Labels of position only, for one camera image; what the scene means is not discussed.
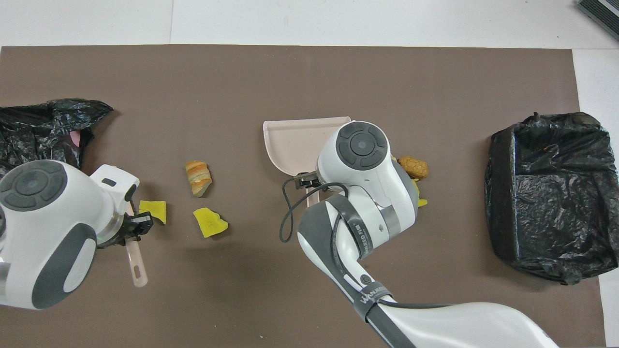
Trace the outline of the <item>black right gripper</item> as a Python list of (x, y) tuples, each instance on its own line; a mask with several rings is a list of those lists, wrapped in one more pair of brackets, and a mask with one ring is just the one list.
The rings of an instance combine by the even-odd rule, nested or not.
[(295, 189), (317, 188), (322, 185), (317, 171), (302, 172), (294, 176)]

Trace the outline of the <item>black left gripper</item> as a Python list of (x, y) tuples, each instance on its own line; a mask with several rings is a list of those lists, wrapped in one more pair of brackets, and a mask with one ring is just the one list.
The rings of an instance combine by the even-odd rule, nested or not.
[(153, 220), (151, 215), (124, 215), (122, 224), (118, 231), (110, 239), (102, 243), (97, 243), (97, 248), (106, 248), (114, 245), (126, 246), (126, 239), (141, 241), (144, 229), (151, 228)]

